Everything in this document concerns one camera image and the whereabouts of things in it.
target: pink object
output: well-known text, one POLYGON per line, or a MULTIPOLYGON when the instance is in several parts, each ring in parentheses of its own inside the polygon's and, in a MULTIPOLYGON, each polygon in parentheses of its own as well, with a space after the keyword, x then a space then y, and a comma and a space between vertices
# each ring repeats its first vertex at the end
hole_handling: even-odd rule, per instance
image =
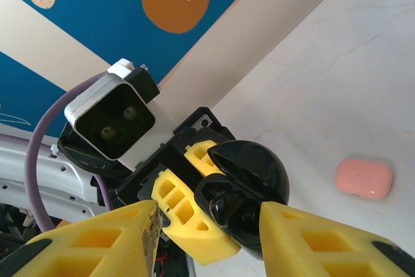
POLYGON ((338 165, 336 186, 343 192, 372 200, 384 199, 392 183, 392 172, 384 164, 345 159, 338 165))

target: yellow foam pad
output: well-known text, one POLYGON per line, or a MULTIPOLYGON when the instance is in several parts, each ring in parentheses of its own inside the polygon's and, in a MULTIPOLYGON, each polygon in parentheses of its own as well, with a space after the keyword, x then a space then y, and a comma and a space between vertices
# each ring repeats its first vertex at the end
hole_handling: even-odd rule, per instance
POLYGON ((240 246, 199 208, 193 192, 171 170, 160 173, 151 198, 157 200, 171 222, 163 228, 164 233, 199 264, 238 253, 240 246))
POLYGON ((150 277, 161 218, 156 201, 144 200, 40 234, 28 242, 53 242, 15 277, 150 277))
POLYGON ((208 149, 215 145, 216 143, 214 141, 207 140, 186 147, 187 152, 184 156, 203 177, 213 173, 222 173, 222 171, 212 162, 212 159, 208 155, 208 149))
POLYGON ((407 277, 373 245, 389 240, 276 202, 264 202, 259 234, 268 277, 407 277))

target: poster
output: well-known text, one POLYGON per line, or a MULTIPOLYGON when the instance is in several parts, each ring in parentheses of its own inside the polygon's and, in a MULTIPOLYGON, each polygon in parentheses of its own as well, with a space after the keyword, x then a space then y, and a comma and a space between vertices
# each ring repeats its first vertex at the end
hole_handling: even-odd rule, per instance
MULTIPOLYGON (((145 62, 159 83, 235 0, 22 1, 109 64, 120 58, 135 64, 145 62)), ((57 42, 56 49, 65 47, 57 42)), ((0 114, 26 121, 11 123, 0 118, 0 123, 33 131, 46 104, 64 91, 42 77, 34 80, 37 74, 5 54, 0 54, 0 68, 2 74, 13 73, 0 80, 0 114)), ((59 136, 63 122, 60 117, 47 134, 59 136)))

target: white table surface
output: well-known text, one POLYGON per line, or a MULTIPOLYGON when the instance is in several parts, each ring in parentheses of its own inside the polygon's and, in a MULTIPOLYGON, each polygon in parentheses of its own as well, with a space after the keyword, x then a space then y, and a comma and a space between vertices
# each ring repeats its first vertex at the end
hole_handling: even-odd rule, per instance
MULTIPOLYGON (((415 0, 325 0, 214 113, 240 139, 271 148, 290 178, 289 205, 383 235, 415 255, 415 0), (341 193, 348 157, 391 166, 389 196, 341 193)), ((247 253, 198 277, 265 276, 247 253)))

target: purple cable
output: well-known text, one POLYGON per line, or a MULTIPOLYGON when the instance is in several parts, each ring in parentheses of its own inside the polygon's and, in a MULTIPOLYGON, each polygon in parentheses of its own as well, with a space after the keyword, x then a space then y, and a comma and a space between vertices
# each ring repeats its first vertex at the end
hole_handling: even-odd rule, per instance
MULTIPOLYGON (((30 201, 34 219, 36 220, 36 223, 42 232, 54 229, 54 224, 47 214, 45 205, 43 204, 42 198, 40 197, 38 179, 36 176, 36 163, 38 161, 39 149, 40 145, 42 144, 42 139, 45 136, 46 131, 49 128, 49 125, 52 123, 53 119, 55 119, 55 117, 78 95, 87 90, 93 83, 95 83, 104 75, 105 73, 95 75, 94 77, 87 79, 83 83, 63 94, 39 120, 39 123, 36 125, 36 128, 33 131, 33 135, 29 141, 25 159, 25 189, 26 195, 30 201)), ((94 175, 94 177, 101 189, 105 206, 111 210, 111 198, 104 180, 97 175, 94 175)))

